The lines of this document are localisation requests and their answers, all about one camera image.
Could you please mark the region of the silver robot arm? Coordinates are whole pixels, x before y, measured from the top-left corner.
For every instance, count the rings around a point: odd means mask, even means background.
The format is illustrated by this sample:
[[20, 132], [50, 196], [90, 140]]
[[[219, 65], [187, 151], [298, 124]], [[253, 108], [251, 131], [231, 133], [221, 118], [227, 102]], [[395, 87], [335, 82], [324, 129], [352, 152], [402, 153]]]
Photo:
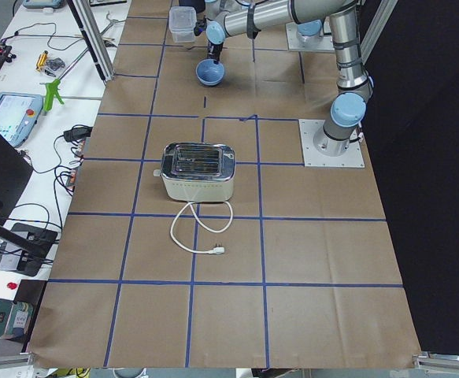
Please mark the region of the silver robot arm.
[[355, 1], [207, 1], [208, 56], [226, 65], [209, 115], [324, 119], [316, 149], [355, 145], [372, 80], [361, 58]]

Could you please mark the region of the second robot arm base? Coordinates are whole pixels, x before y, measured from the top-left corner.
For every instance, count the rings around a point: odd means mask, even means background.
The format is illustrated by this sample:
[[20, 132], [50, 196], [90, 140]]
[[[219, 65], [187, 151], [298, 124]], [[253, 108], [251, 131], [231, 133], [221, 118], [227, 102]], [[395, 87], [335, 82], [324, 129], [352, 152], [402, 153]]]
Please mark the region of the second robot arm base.
[[310, 39], [321, 36], [323, 31], [323, 21], [313, 20], [303, 24], [297, 24], [296, 35], [299, 41], [307, 43]]

